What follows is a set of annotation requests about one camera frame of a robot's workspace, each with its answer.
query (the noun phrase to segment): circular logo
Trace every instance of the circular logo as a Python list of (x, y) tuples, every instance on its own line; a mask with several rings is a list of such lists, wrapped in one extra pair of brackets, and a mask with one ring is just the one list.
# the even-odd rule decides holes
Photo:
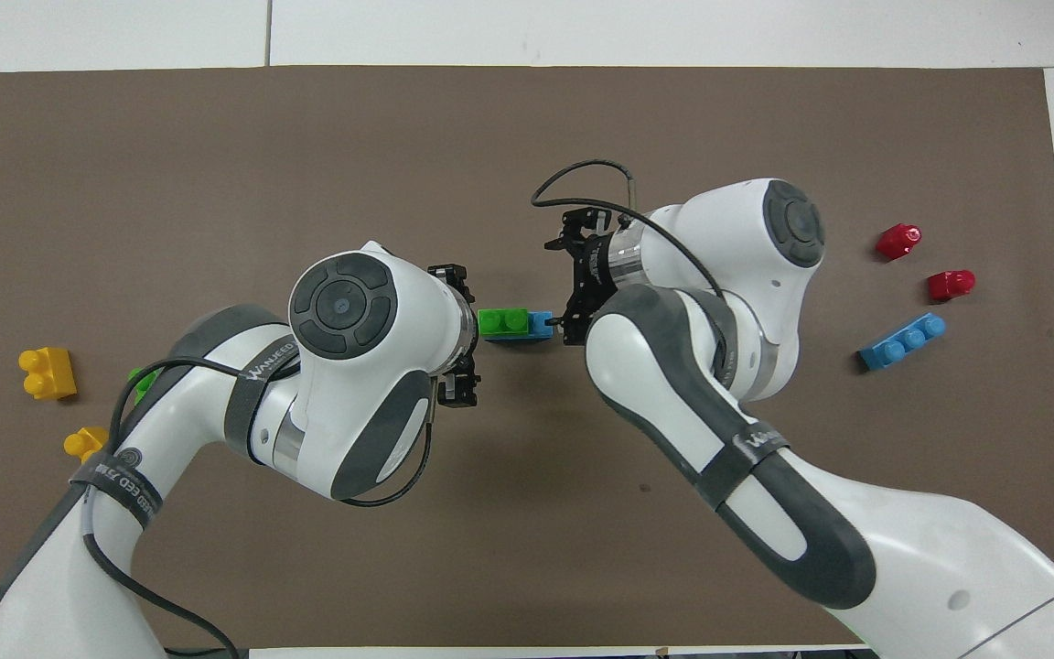
[(135, 467), (137, 464), (141, 464), (141, 451), (135, 449), (134, 447), (126, 447), (126, 449), (121, 450), (120, 453), (116, 454), (116, 458), (122, 463), (128, 464), (130, 467)]

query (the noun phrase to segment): velcro strap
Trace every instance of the velcro strap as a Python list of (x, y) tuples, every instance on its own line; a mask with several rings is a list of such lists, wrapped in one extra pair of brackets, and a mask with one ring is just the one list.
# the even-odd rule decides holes
[(114, 454), (97, 450), (70, 479), (71, 483), (86, 483), (94, 488), (114, 498), (117, 503), (129, 509), (142, 529), (149, 528), (149, 522), (157, 515), (163, 500), (154, 484), (145, 479), (137, 468), (130, 467)]
[(254, 462), (254, 451), (251, 450), (251, 425), (254, 415), (259, 411), (259, 404), (267, 393), (267, 385), (271, 376), (285, 364), (298, 356), (298, 343), (295, 336), (287, 334), (276, 338), (266, 349), (260, 351), (250, 364), (239, 372), (231, 389), (231, 398), (226, 402), (226, 421), (222, 431), (226, 434), (226, 445), (235, 453), (245, 454)]
[(702, 468), (694, 484), (711, 510), (726, 501), (750, 470), (767, 456), (787, 445), (787, 440), (762, 421), (750, 423), (731, 437), (714, 460)]

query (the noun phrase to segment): yellow toy brick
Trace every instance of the yellow toy brick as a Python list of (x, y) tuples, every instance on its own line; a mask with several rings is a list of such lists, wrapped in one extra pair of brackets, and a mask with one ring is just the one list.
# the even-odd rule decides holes
[(58, 400), (76, 392), (67, 350), (52, 347), (24, 350), (18, 355), (18, 368), (26, 371), (22, 388), (35, 400)]
[(67, 434), (63, 440), (64, 453), (75, 456), (80, 459), (80, 464), (92, 458), (93, 453), (100, 450), (108, 443), (108, 428), (100, 426), (89, 426), (80, 428), (77, 433)]

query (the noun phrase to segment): circular button pad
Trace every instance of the circular button pad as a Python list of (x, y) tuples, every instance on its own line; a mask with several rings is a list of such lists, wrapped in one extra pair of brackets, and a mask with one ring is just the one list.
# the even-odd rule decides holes
[(385, 341), (397, 315), (392, 271), (352, 252), (316, 264), (295, 284), (288, 315), (305, 349), (326, 358), (352, 358)]
[(762, 197), (766, 236), (783, 258), (798, 267), (814, 267), (823, 258), (823, 222), (803, 191), (786, 180), (773, 180)]

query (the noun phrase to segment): red toy brick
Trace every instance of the red toy brick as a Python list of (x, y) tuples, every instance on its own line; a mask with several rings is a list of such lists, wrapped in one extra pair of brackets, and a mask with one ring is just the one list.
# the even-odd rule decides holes
[(921, 230), (913, 225), (893, 226), (890, 230), (881, 234), (881, 239), (877, 241), (877, 250), (881, 254), (892, 259), (899, 259), (909, 254), (921, 240)]
[(974, 288), (974, 272), (969, 270), (948, 270), (930, 276), (930, 299), (944, 303), (953, 297), (965, 295)]

